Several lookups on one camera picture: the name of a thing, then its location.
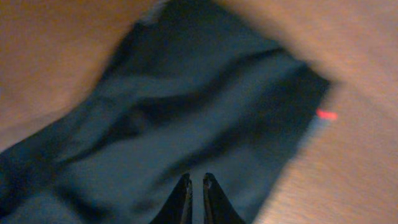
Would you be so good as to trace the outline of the black leggings red waistband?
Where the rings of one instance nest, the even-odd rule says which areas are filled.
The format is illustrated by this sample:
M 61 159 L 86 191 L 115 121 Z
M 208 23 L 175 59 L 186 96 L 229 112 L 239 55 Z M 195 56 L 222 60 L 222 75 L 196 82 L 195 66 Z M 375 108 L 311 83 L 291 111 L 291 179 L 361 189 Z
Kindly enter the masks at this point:
M 92 94 L 1 154 L 2 223 L 150 223 L 190 174 L 252 223 L 330 82 L 213 1 L 137 22 Z

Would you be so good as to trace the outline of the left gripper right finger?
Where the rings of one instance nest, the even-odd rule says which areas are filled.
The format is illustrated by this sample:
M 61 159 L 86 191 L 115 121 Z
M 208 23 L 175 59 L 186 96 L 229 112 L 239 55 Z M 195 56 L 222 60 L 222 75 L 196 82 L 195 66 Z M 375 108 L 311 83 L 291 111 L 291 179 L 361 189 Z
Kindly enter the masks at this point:
M 204 224 L 245 224 L 211 173 L 203 178 L 203 200 Z

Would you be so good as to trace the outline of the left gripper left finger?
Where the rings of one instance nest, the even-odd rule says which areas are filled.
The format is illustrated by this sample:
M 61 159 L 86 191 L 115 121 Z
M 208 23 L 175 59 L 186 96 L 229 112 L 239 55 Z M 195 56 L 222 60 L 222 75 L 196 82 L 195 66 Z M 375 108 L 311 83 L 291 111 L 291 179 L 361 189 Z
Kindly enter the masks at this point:
M 192 224 L 192 193 L 190 174 L 184 174 L 150 224 Z

